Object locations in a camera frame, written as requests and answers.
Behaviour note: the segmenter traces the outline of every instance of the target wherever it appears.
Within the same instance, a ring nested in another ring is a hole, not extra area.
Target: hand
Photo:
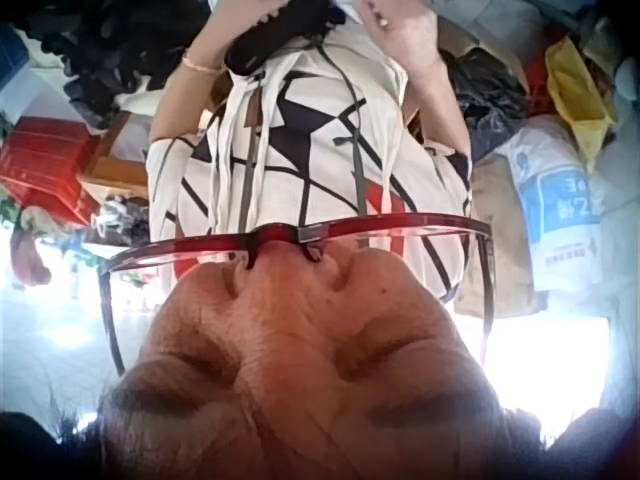
[[[438,16],[422,0],[358,0],[373,41],[409,76],[421,75],[441,60],[438,53]]]
[[[220,0],[211,14],[217,29],[231,40],[245,33],[259,21],[276,17],[289,0]]]

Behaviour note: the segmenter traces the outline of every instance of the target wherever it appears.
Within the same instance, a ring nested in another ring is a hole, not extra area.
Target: plastic bag
[[[481,48],[459,58],[442,55],[471,135],[475,163],[518,132],[527,114],[527,92],[502,62]]]
[[[614,124],[612,113],[598,92],[580,52],[569,38],[547,50],[547,88],[558,113],[576,137],[580,154],[589,172]]]
[[[536,291],[579,291],[602,279],[600,219],[573,139],[557,116],[530,119],[509,143]]]

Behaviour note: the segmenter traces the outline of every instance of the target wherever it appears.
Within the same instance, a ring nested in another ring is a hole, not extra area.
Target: pile of clothes
[[[118,113],[116,95],[160,90],[210,14],[206,0],[31,0],[2,20],[61,57],[71,105],[96,129]]]

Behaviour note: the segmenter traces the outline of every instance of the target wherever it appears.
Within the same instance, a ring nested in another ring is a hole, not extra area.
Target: red crate
[[[82,123],[25,117],[0,152],[0,181],[20,206],[37,205],[59,221],[88,225],[98,205],[76,175],[98,143]]]

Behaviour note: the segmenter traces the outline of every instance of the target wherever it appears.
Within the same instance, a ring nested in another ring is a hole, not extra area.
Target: red eyeglass frame
[[[304,248],[311,261],[317,261],[312,250],[327,240],[367,235],[370,237],[436,237],[446,235],[475,235],[484,283],[484,329],[481,362],[486,358],[487,341],[493,328],[495,314],[495,262],[493,233],[489,224],[455,215],[402,213],[355,217],[317,223],[305,227],[287,224],[264,225],[250,233],[189,237],[166,240],[140,248],[133,248],[104,262],[98,269],[100,298],[104,328],[109,339],[111,356],[118,375],[126,369],[118,346],[113,310],[111,307],[111,274],[123,270],[157,267],[181,260],[220,253],[245,252],[251,269],[260,247],[280,241]]]

